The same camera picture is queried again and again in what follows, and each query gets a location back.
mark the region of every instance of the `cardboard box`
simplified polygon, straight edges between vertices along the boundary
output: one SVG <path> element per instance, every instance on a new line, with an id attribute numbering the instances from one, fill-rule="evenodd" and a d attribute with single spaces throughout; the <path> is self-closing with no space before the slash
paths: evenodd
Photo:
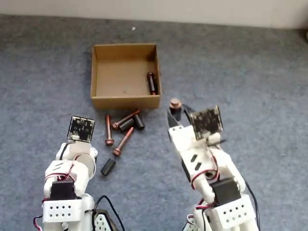
<path id="1" fill-rule="evenodd" d="M 153 72 L 158 94 L 151 95 Z M 155 44 L 95 45 L 92 50 L 91 99 L 97 109 L 157 108 L 161 97 Z"/>

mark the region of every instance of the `circuit board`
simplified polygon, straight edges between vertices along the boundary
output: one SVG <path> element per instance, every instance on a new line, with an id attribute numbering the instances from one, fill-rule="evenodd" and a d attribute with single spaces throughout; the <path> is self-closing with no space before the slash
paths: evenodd
<path id="1" fill-rule="evenodd" d="M 223 130 L 218 106 L 190 113 L 190 118 L 196 140 L 201 140 L 206 136 Z"/>
<path id="2" fill-rule="evenodd" d="M 95 120 L 72 116 L 67 132 L 69 140 L 76 140 L 90 143 L 94 131 Z"/>

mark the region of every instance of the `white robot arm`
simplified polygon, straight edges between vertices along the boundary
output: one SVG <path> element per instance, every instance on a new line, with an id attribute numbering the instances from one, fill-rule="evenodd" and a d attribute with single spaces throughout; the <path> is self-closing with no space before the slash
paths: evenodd
<path id="1" fill-rule="evenodd" d="M 202 196 L 193 214 L 187 216 L 183 231 L 259 231 L 251 200 L 244 193 L 245 180 L 230 155 L 220 148 L 218 107 L 186 113 L 191 124 L 186 127 L 175 119 L 180 116 L 171 112 L 170 139 L 191 187 Z"/>
<path id="2" fill-rule="evenodd" d="M 61 145 L 45 171 L 44 231 L 117 230 L 108 213 L 98 213 L 92 196 L 85 193 L 96 171 L 98 152 L 90 143 L 94 124 L 94 120 L 73 116 L 67 135 L 70 141 Z M 35 219 L 34 225 L 42 230 Z"/>

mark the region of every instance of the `screw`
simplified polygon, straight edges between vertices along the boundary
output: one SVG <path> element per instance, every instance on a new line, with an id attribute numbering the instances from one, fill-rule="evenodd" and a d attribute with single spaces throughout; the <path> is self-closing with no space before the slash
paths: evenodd
<path id="1" fill-rule="evenodd" d="M 107 135 L 107 139 L 105 140 L 105 143 L 107 146 L 111 146 L 114 144 L 114 139 L 111 138 L 111 130 L 110 130 L 110 115 L 106 114 L 105 116 L 105 120 L 106 120 L 106 135 Z"/>
<path id="2" fill-rule="evenodd" d="M 112 128 L 115 129 L 115 130 L 118 130 L 120 124 L 122 124 L 122 123 L 124 123 L 125 121 L 129 120 L 130 118 L 133 117 L 133 115 L 138 114 L 139 112 L 140 112 L 140 110 L 136 110 L 136 111 L 134 111 L 132 114 L 128 115 L 127 117 L 125 117 L 125 118 L 123 118 L 123 119 L 121 119 L 120 121 L 114 122 L 114 123 L 112 124 Z"/>
<path id="3" fill-rule="evenodd" d="M 123 138 L 123 140 L 121 140 L 121 143 L 119 144 L 119 146 L 117 148 L 114 148 L 113 150 L 113 155 L 115 156 L 121 156 L 121 149 L 123 148 L 123 146 L 125 145 L 125 143 L 127 142 L 127 140 L 129 139 L 129 137 L 131 136 L 131 134 L 133 133 L 134 128 L 131 127 L 128 132 L 126 133 L 125 137 Z"/>
<path id="4" fill-rule="evenodd" d="M 172 109 L 179 109 L 182 107 L 182 102 L 180 100 L 178 100 L 177 98 L 173 98 L 170 100 L 170 108 Z"/>

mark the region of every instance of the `gray carpet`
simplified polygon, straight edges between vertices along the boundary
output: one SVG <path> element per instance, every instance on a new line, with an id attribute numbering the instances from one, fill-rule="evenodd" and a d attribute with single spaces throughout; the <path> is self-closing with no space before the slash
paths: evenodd
<path id="1" fill-rule="evenodd" d="M 143 112 L 146 129 L 133 135 L 107 179 L 97 172 L 88 193 L 108 195 L 129 231 L 181 230 L 200 196 L 167 136 L 165 109 L 176 96 L 197 110 L 220 106 L 222 147 L 258 198 L 262 230 L 307 230 L 308 44 L 297 31 L 4 15 L 0 230 L 34 230 L 44 171 L 66 141 L 71 114 L 97 121 L 98 169 L 112 156 L 105 112 L 89 97 L 90 50 L 122 42 L 157 43 L 161 107 Z M 106 202 L 100 207 L 111 212 Z"/>

